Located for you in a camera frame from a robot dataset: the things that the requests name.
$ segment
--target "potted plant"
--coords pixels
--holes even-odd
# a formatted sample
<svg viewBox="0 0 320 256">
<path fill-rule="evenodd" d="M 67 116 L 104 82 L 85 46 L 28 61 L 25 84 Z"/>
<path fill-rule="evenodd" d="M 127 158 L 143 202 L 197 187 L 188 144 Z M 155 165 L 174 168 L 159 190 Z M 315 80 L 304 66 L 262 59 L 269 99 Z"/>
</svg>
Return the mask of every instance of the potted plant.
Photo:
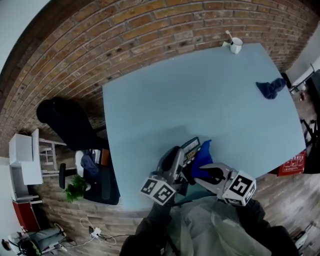
<svg viewBox="0 0 320 256">
<path fill-rule="evenodd" d="M 85 192 L 91 188 L 91 185 L 84 178 L 77 175 L 65 189 L 66 200 L 70 203 L 83 198 Z"/>
</svg>

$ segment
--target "white cup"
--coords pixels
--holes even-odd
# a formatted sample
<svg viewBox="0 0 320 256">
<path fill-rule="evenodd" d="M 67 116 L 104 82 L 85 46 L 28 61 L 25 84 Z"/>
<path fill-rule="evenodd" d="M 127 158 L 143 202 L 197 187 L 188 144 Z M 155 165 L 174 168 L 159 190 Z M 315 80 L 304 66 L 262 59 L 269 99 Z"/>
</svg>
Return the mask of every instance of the white cup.
<svg viewBox="0 0 320 256">
<path fill-rule="evenodd" d="M 233 37 L 230 45 L 230 50 L 233 54 L 238 54 L 241 51 L 244 42 L 238 37 Z"/>
</svg>

